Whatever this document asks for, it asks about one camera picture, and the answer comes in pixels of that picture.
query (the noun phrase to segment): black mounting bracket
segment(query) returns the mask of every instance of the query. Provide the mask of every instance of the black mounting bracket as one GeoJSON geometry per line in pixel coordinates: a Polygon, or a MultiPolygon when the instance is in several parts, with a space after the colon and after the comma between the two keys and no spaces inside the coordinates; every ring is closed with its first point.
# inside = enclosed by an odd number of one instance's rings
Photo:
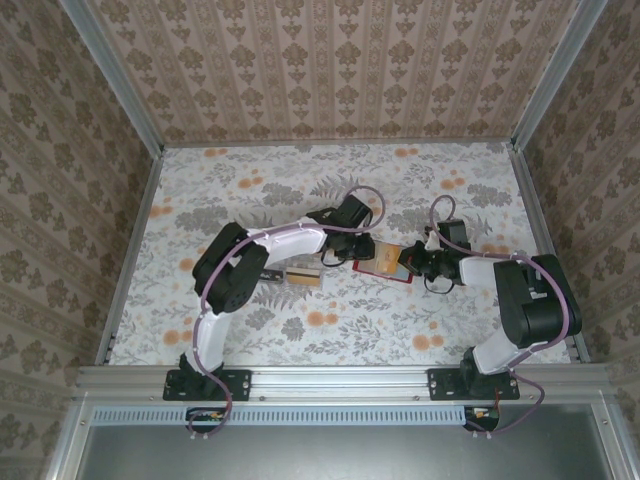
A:
{"type": "Polygon", "coordinates": [[[482,375],[467,387],[460,368],[430,368],[427,370],[429,396],[433,401],[443,400],[518,400],[518,382],[508,372],[482,375]]]}
{"type": "MultiPolygon", "coordinates": [[[[224,401],[224,392],[210,378],[198,373],[180,356],[179,369],[169,370],[164,383],[162,399],[168,402],[224,401]]],[[[223,366],[214,370],[231,392],[234,402],[246,402],[251,394],[251,370],[224,370],[223,366]]]]}

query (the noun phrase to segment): cable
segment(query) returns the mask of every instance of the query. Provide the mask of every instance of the cable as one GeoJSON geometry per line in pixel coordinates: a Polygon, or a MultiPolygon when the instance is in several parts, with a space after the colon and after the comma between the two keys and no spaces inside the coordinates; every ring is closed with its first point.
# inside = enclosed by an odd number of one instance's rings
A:
{"type": "Polygon", "coordinates": [[[449,286],[449,290],[447,290],[446,292],[436,292],[435,290],[431,290],[429,287],[427,287],[427,277],[424,277],[424,288],[427,289],[427,292],[429,293],[436,293],[438,295],[447,295],[449,293],[451,293],[451,290],[453,290],[454,287],[454,283],[453,280],[451,281],[451,285],[449,286]]]}
{"type": "Polygon", "coordinates": [[[326,255],[327,255],[327,251],[322,250],[322,255],[320,256],[320,263],[322,263],[322,265],[324,265],[325,267],[329,267],[329,268],[339,267],[341,265],[344,265],[345,262],[347,261],[347,259],[345,258],[344,260],[338,263],[324,263],[324,257],[326,255]]]}
{"type": "Polygon", "coordinates": [[[500,414],[500,390],[496,387],[496,401],[493,403],[493,408],[500,414]]]}
{"type": "MultiPolygon", "coordinates": [[[[229,419],[229,416],[231,415],[231,410],[233,408],[233,401],[231,399],[231,392],[229,391],[227,386],[224,384],[224,382],[222,382],[215,375],[211,374],[205,368],[205,366],[202,364],[202,361],[200,360],[200,355],[198,354],[198,334],[199,334],[199,330],[200,330],[200,324],[202,323],[202,320],[204,319],[204,317],[205,317],[205,315],[207,314],[207,311],[208,311],[207,297],[209,296],[209,290],[211,290],[211,286],[215,282],[216,278],[218,278],[218,275],[220,275],[220,272],[225,267],[225,265],[229,262],[229,260],[231,260],[234,257],[234,255],[236,253],[238,253],[240,250],[242,250],[242,248],[245,245],[253,242],[254,240],[261,239],[261,238],[263,238],[263,237],[265,237],[267,235],[275,235],[277,233],[282,233],[282,232],[287,232],[289,230],[297,230],[297,229],[318,230],[320,232],[324,232],[326,230],[330,230],[330,231],[333,231],[333,232],[342,232],[342,233],[363,233],[363,232],[367,232],[367,231],[372,230],[373,228],[377,227],[380,224],[380,222],[382,222],[382,219],[384,218],[384,215],[386,213],[386,203],[385,203],[385,200],[384,200],[384,196],[382,195],[382,193],[380,193],[377,189],[375,189],[373,187],[369,187],[369,186],[366,186],[366,185],[357,185],[357,186],[349,189],[349,191],[347,191],[347,193],[345,194],[345,198],[347,196],[349,196],[352,192],[355,192],[357,190],[369,190],[370,192],[373,192],[374,194],[376,194],[378,196],[378,198],[380,199],[380,203],[381,203],[380,215],[378,216],[376,221],[373,222],[372,224],[369,224],[369,225],[363,226],[363,227],[359,227],[359,228],[347,228],[347,227],[335,227],[335,226],[332,226],[332,225],[320,225],[318,223],[294,223],[294,224],[291,224],[291,225],[283,225],[282,227],[272,228],[271,230],[269,230],[267,232],[256,233],[254,235],[251,235],[251,236],[245,238],[244,240],[239,242],[235,247],[233,247],[229,251],[229,253],[227,253],[222,258],[222,260],[220,261],[218,266],[215,268],[215,270],[213,271],[213,273],[211,274],[211,276],[207,280],[207,283],[205,284],[204,289],[202,290],[202,295],[200,296],[200,309],[201,309],[201,312],[200,312],[200,315],[198,315],[198,319],[196,320],[195,324],[193,325],[193,341],[192,341],[193,358],[194,358],[194,360],[196,362],[196,365],[198,366],[198,368],[202,372],[202,374],[204,376],[206,376],[207,378],[213,380],[216,383],[216,385],[218,385],[222,389],[222,391],[224,392],[224,395],[225,395],[226,402],[227,402],[225,413],[224,413],[224,416],[222,417],[222,420],[220,420],[220,423],[218,425],[216,425],[216,427],[214,427],[213,430],[208,433],[208,435],[213,435],[215,433],[218,433],[222,429],[222,427],[225,425],[225,423],[227,423],[227,421],[229,419]]],[[[195,430],[193,429],[193,418],[194,417],[192,416],[192,418],[189,421],[189,425],[188,425],[188,428],[189,428],[189,431],[192,434],[192,437],[194,437],[195,434],[196,434],[195,430]]]]}
{"type": "Polygon", "coordinates": [[[540,273],[540,275],[542,275],[544,277],[544,279],[549,283],[549,285],[551,285],[551,288],[553,289],[554,293],[556,294],[556,297],[558,297],[558,301],[560,302],[560,309],[562,310],[562,328],[561,328],[560,333],[558,334],[558,336],[556,338],[554,338],[552,341],[548,342],[548,343],[545,343],[545,344],[542,344],[542,345],[533,346],[533,347],[529,348],[526,352],[524,352],[522,355],[517,357],[515,360],[512,360],[507,365],[507,368],[509,369],[509,373],[511,374],[511,376],[513,378],[515,378],[516,380],[519,380],[519,381],[521,381],[523,383],[529,384],[532,387],[535,387],[540,391],[540,397],[538,398],[536,403],[534,403],[533,406],[531,408],[529,408],[516,421],[514,421],[513,423],[507,425],[506,427],[502,427],[502,428],[499,428],[498,430],[494,430],[493,432],[487,432],[482,427],[477,425],[476,423],[467,420],[467,423],[469,425],[471,425],[472,427],[474,427],[474,428],[480,430],[481,432],[485,433],[487,435],[487,437],[490,437],[490,435],[499,435],[499,434],[508,432],[509,430],[511,430],[516,425],[519,425],[520,423],[522,423],[524,420],[527,419],[527,417],[529,417],[529,415],[531,415],[536,410],[538,410],[538,408],[540,408],[540,405],[544,401],[544,397],[545,397],[545,391],[542,388],[542,386],[537,384],[536,382],[534,382],[532,380],[529,380],[529,379],[526,379],[524,377],[521,377],[520,375],[518,375],[516,372],[513,371],[513,368],[516,365],[518,365],[520,362],[522,362],[523,360],[526,360],[527,358],[529,358],[533,353],[539,352],[541,350],[545,350],[547,348],[551,348],[554,345],[557,345],[558,343],[560,343],[562,340],[564,340],[564,338],[567,336],[567,333],[569,332],[569,321],[570,321],[569,320],[569,306],[567,305],[567,300],[564,298],[564,294],[562,293],[562,289],[560,288],[560,285],[558,285],[558,282],[555,281],[555,279],[549,274],[549,272],[547,272],[544,268],[542,268],[536,262],[531,260],[531,258],[529,258],[528,256],[526,256],[526,255],[507,255],[507,254],[500,254],[500,253],[476,252],[474,250],[468,250],[466,248],[462,248],[462,247],[456,245],[455,243],[447,240],[444,237],[444,235],[442,235],[440,233],[440,231],[438,230],[437,225],[436,225],[436,221],[435,221],[435,207],[441,200],[443,200],[445,198],[448,199],[451,202],[451,212],[449,213],[449,216],[447,217],[447,220],[450,220],[451,218],[453,218],[453,215],[454,215],[454,213],[456,211],[456,201],[451,195],[440,195],[439,197],[437,197],[433,201],[433,203],[431,204],[431,208],[429,209],[429,222],[431,224],[431,228],[436,232],[436,234],[438,235],[438,238],[440,239],[441,242],[445,243],[446,245],[450,246],[451,248],[454,248],[454,249],[458,250],[459,252],[462,252],[462,253],[465,253],[465,254],[471,255],[471,256],[497,258],[497,259],[502,259],[502,260],[520,260],[521,262],[526,263],[527,265],[533,267],[536,271],[538,271],[540,273]]]}

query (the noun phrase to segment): floral patterned surface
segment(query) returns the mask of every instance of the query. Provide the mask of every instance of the floral patterned surface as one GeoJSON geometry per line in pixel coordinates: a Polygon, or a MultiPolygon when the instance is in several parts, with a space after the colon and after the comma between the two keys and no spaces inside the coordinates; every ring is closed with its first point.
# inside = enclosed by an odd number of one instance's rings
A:
{"type": "MultiPolygon", "coordinates": [[[[478,249],[535,253],[506,146],[501,143],[169,149],[138,256],[111,364],[177,363],[198,302],[191,269],[228,222],[268,227],[337,206],[354,185],[383,192],[387,216],[372,235],[421,238],[431,201],[450,193],[478,249]]],[[[358,194],[379,213],[368,192],[358,194]]],[[[258,284],[225,345],[234,365],[457,363],[497,327],[494,292],[426,292],[327,269],[322,289],[258,284]]],[[[564,345],[537,361],[568,362],[564,345]]]]}

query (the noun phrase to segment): robotic arm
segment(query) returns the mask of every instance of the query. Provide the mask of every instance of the robotic arm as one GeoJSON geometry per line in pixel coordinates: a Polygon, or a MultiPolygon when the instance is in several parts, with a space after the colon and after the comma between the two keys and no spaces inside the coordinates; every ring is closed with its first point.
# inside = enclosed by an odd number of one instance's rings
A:
{"type": "MultiPolygon", "coordinates": [[[[265,267],[298,255],[314,254],[332,249],[341,260],[368,260],[374,257],[375,244],[368,233],[356,235],[325,231],[309,225],[357,228],[371,220],[369,207],[355,196],[348,195],[337,208],[308,213],[293,224],[267,230],[245,230],[237,223],[226,225],[193,268],[198,296],[204,294],[209,277],[229,251],[240,241],[262,232],[262,238],[253,240],[224,266],[207,294],[211,306],[200,322],[198,356],[208,371],[218,369],[222,361],[224,341],[229,329],[230,314],[242,307],[251,297],[265,267]]],[[[194,352],[186,359],[197,371],[194,352]]]]}
{"type": "MultiPolygon", "coordinates": [[[[471,250],[462,220],[438,223],[444,238],[462,249],[471,250]]],[[[460,390],[469,397],[493,395],[487,376],[499,375],[525,360],[534,347],[560,335],[563,315],[554,289],[532,266],[515,260],[469,256],[438,240],[425,228],[429,240],[418,241],[402,251],[399,263],[416,276],[433,282],[442,276],[454,285],[469,285],[497,290],[501,326],[480,345],[470,348],[460,362],[460,390]]],[[[567,335],[582,328],[582,316],[569,283],[554,255],[532,257],[557,283],[568,306],[567,335]]]]}

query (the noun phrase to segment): patterned wallpaper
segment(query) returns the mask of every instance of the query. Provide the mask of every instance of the patterned wallpaper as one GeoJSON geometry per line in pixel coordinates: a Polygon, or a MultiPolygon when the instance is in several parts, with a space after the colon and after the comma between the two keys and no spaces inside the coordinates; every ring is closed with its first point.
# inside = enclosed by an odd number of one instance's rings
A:
{"type": "Polygon", "coordinates": [[[591,354],[638,439],[639,1],[609,1],[525,153],[591,354]]]}
{"type": "Polygon", "coordinates": [[[507,137],[576,0],[90,0],[164,140],[507,137]]]}
{"type": "Polygon", "coordinates": [[[0,478],[37,478],[91,364],[150,159],[56,1],[0,2],[0,478]]]}

